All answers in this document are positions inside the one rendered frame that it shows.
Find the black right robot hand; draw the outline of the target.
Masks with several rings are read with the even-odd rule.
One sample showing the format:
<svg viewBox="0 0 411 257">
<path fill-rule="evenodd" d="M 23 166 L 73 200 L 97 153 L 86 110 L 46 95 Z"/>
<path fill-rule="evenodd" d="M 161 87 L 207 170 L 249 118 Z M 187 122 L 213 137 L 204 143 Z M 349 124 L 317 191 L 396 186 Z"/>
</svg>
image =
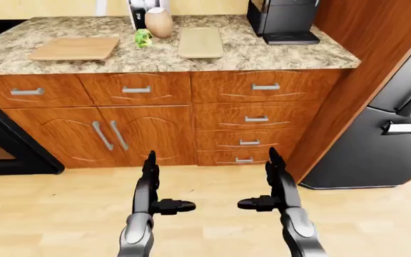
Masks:
<svg viewBox="0 0 411 257">
<path fill-rule="evenodd" d="M 270 147 L 269 158 L 270 160 L 265 164 L 265 172 L 270 186 L 270 195 L 243 199 L 237 204 L 239 209 L 256 210 L 258 212 L 278 209 L 282 213 L 290 207 L 302 206 L 297 184 L 290 173 L 286 171 L 283 157 L 274 147 Z"/>
</svg>

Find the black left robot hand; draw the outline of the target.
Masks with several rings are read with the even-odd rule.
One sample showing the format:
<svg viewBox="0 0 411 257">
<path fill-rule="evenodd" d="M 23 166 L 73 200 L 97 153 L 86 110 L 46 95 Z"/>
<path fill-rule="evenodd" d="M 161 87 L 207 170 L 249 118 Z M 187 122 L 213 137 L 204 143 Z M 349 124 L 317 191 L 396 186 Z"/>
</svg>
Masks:
<svg viewBox="0 0 411 257">
<path fill-rule="evenodd" d="M 156 152 L 151 151 L 144 161 L 142 176 L 136 184 L 132 213 L 148 213 L 151 216 L 159 213 L 162 216 L 174 216 L 177 213 L 194 211 L 196 205 L 190 201 L 173 200 L 172 198 L 158 200 L 159 173 Z"/>
</svg>

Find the green broccoli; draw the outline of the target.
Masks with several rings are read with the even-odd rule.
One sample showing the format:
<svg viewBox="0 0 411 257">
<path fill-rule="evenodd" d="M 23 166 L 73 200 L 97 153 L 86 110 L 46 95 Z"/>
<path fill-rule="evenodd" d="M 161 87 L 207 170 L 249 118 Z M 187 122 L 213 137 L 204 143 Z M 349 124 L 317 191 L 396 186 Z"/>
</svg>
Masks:
<svg viewBox="0 0 411 257">
<path fill-rule="evenodd" d="M 152 34 L 148 29 L 138 29 L 134 35 L 136 46 L 140 49 L 152 44 Z"/>
</svg>

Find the brown wooden cutting board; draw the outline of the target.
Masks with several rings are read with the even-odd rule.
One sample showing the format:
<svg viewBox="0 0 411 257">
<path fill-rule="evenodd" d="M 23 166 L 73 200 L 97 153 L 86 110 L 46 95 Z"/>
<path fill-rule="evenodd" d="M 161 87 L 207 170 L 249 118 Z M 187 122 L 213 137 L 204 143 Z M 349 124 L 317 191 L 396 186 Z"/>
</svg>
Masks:
<svg viewBox="0 0 411 257">
<path fill-rule="evenodd" d="M 119 38 L 54 38 L 28 55 L 33 61 L 101 61 L 118 46 Z"/>
</svg>

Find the wooden cabinet door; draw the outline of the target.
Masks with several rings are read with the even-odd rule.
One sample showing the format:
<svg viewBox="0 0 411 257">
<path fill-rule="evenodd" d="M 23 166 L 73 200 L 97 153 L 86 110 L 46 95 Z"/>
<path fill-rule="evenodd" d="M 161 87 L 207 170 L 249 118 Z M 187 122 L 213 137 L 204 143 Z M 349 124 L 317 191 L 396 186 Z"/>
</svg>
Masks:
<svg viewBox="0 0 411 257">
<path fill-rule="evenodd" d="M 130 166 L 107 122 L 95 107 L 6 109 L 4 111 L 66 168 Z M 92 126 L 99 121 L 113 150 L 109 151 Z"/>
<path fill-rule="evenodd" d="M 189 105 L 100 107 L 99 111 L 110 125 L 117 122 L 129 145 L 123 152 L 131 166 L 143 164 L 151 151 L 161 166 L 196 164 Z"/>
</svg>

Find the dark grey refrigerator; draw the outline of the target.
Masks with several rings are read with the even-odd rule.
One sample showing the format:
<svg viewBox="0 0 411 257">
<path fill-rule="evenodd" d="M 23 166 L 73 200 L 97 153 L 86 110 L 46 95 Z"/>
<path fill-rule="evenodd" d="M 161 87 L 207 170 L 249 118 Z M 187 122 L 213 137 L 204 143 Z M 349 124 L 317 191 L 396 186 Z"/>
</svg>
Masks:
<svg viewBox="0 0 411 257">
<path fill-rule="evenodd" d="M 358 115 L 301 186 L 315 190 L 390 188 L 411 181 L 411 134 L 382 135 L 382 127 L 411 124 L 396 112 L 411 98 L 411 55 Z"/>
</svg>

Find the wooden kitchen base cabinet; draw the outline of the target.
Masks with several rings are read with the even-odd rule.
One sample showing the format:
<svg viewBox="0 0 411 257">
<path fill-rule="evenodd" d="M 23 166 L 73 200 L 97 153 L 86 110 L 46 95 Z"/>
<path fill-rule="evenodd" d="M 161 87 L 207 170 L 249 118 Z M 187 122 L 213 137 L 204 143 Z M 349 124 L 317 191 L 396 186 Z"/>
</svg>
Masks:
<svg viewBox="0 0 411 257">
<path fill-rule="evenodd" d="M 0 75 L 0 109 L 67 168 L 289 156 L 346 70 Z"/>
</svg>

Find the wide wooden drawer front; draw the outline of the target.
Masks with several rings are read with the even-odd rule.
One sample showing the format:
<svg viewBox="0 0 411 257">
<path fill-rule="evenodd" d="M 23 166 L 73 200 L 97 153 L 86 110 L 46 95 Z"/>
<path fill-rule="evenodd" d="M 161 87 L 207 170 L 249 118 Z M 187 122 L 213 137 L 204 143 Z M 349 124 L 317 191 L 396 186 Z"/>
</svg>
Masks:
<svg viewBox="0 0 411 257">
<path fill-rule="evenodd" d="M 340 80 L 341 70 L 217 71 L 191 74 L 195 103 L 322 101 Z M 252 84 L 273 85 L 277 91 L 254 91 Z"/>
<path fill-rule="evenodd" d="M 189 104 L 191 78 L 187 72 L 79 74 L 78 78 L 97 106 Z M 123 87 L 143 88 L 149 94 L 124 94 Z"/>
<path fill-rule="evenodd" d="M 12 89 L 43 88 L 41 96 L 12 96 Z M 0 76 L 0 109 L 92 106 L 93 102 L 74 74 Z"/>
</svg>

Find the black oven range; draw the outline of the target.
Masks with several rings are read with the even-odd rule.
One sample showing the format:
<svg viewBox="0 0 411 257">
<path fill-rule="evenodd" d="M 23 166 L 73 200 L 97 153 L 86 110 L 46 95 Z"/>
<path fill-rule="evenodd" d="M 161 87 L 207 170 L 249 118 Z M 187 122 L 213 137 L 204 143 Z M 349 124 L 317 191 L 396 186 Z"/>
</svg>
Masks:
<svg viewBox="0 0 411 257">
<path fill-rule="evenodd" d="M 0 176 L 62 173 L 65 166 L 0 109 Z"/>
</svg>

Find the beige tray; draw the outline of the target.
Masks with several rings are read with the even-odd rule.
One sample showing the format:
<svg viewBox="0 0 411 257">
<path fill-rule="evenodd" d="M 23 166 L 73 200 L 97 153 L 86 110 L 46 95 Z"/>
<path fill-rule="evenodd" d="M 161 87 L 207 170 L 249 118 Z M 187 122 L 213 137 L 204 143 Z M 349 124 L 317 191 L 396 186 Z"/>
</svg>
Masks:
<svg viewBox="0 0 411 257">
<path fill-rule="evenodd" d="M 223 45 L 217 27 L 183 27 L 178 55 L 185 59 L 219 59 Z"/>
</svg>

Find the tall wooden side panel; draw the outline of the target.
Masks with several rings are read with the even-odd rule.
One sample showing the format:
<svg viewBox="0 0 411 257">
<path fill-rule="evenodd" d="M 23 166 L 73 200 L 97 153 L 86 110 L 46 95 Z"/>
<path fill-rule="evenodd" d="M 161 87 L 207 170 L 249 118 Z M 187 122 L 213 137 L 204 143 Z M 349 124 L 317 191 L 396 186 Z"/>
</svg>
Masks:
<svg viewBox="0 0 411 257">
<path fill-rule="evenodd" d="M 333 86 L 287 160 L 300 183 L 411 55 L 411 0 L 324 0 L 314 25 L 360 65 Z"/>
</svg>

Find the black coffee machine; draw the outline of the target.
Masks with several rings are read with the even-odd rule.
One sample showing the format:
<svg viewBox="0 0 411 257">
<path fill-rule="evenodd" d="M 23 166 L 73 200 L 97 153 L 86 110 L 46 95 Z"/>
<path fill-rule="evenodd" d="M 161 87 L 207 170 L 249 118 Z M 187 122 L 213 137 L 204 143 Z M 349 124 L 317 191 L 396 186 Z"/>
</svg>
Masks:
<svg viewBox="0 0 411 257">
<path fill-rule="evenodd" d="M 320 0 L 249 0 L 247 19 L 270 45 L 319 44 L 310 30 Z"/>
</svg>

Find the white and black appliance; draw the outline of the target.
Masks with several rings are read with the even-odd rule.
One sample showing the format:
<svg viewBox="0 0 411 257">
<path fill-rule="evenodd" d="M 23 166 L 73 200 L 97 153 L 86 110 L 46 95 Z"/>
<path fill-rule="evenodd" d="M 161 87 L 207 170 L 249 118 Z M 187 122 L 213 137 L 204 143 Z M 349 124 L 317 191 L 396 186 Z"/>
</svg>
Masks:
<svg viewBox="0 0 411 257">
<path fill-rule="evenodd" d="M 133 29 L 145 29 L 146 12 L 152 8 L 163 8 L 171 12 L 171 0 L 126 0 Z"/>
</svg>

